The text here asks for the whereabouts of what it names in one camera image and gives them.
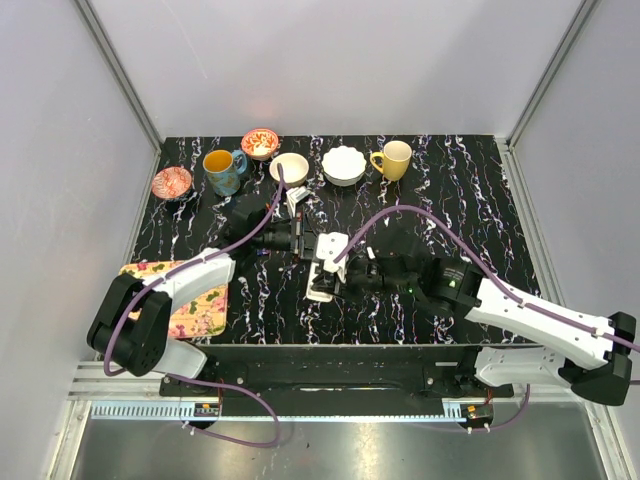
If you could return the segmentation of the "white remote control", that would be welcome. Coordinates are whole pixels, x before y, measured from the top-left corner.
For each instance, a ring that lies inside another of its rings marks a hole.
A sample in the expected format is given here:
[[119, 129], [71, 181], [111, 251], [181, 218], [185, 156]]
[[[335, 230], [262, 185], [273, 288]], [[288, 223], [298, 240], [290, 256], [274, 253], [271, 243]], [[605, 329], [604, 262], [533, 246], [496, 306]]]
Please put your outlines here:
[[335, 264], [332, 260], [314, 259], [311, 262], [305, 297], [314, 302], [327, 303], [341, 298], [346, 282], [346, 265], [343, 260]]

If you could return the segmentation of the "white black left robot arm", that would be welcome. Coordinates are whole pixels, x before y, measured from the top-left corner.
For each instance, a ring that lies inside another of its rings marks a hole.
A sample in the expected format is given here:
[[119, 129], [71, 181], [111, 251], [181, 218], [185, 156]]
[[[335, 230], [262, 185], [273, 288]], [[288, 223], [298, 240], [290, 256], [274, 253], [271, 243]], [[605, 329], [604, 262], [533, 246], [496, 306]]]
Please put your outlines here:
[[229, 219], [218, 248], [207, 247], [195, 257], [145, 278], [119, 274], [87, 333], [87, 344], [124, 371], [142, 377], [152, 371], [182, 376], [182, 384], [195, 395], [213, 390], [215, 369], [194, 345], [169, 334], [170, 317], [209, 290], [227, 286], [234, 274], [256, 261], [261, 251], [283, 251], [300, 259], [313, 254], [316, 235], [305, 225], [298, 205], [310, 194], [295, 187], [285, 194], [289, 217], [267, 221], [269, 211], [253, 210], [241, 202]]

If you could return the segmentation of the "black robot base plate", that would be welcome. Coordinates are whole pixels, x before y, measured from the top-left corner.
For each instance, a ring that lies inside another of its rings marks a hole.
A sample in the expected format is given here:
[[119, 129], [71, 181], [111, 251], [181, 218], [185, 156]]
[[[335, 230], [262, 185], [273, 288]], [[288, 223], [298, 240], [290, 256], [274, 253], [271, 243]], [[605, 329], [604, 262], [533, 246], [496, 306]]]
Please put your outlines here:
[[510, 398], [510, 385], [487, 387], [471, 371], [478, 349], [449, 345], [214, 345], [200, 380], [256, 393], [402, 392], [427, 398]]

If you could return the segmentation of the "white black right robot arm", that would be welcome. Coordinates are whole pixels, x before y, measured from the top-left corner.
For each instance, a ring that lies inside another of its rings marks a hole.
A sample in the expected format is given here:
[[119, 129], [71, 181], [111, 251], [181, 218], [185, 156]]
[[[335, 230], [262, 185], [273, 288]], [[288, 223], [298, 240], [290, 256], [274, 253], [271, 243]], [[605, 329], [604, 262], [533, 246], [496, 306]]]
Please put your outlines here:
[[532, 347], [481, 347], [459, 366], [456, 387], [468, 396], [510, 383], [556, 385], [602, 405], [620, 406], [631, 386], [636, 320], [616, 312], [597, 316], [528, 294], [485, 267], [428, 254], [373, 250], [341, 259], [348, 294], [407, 294], [431, 315], [486, 324], [515, 333]]

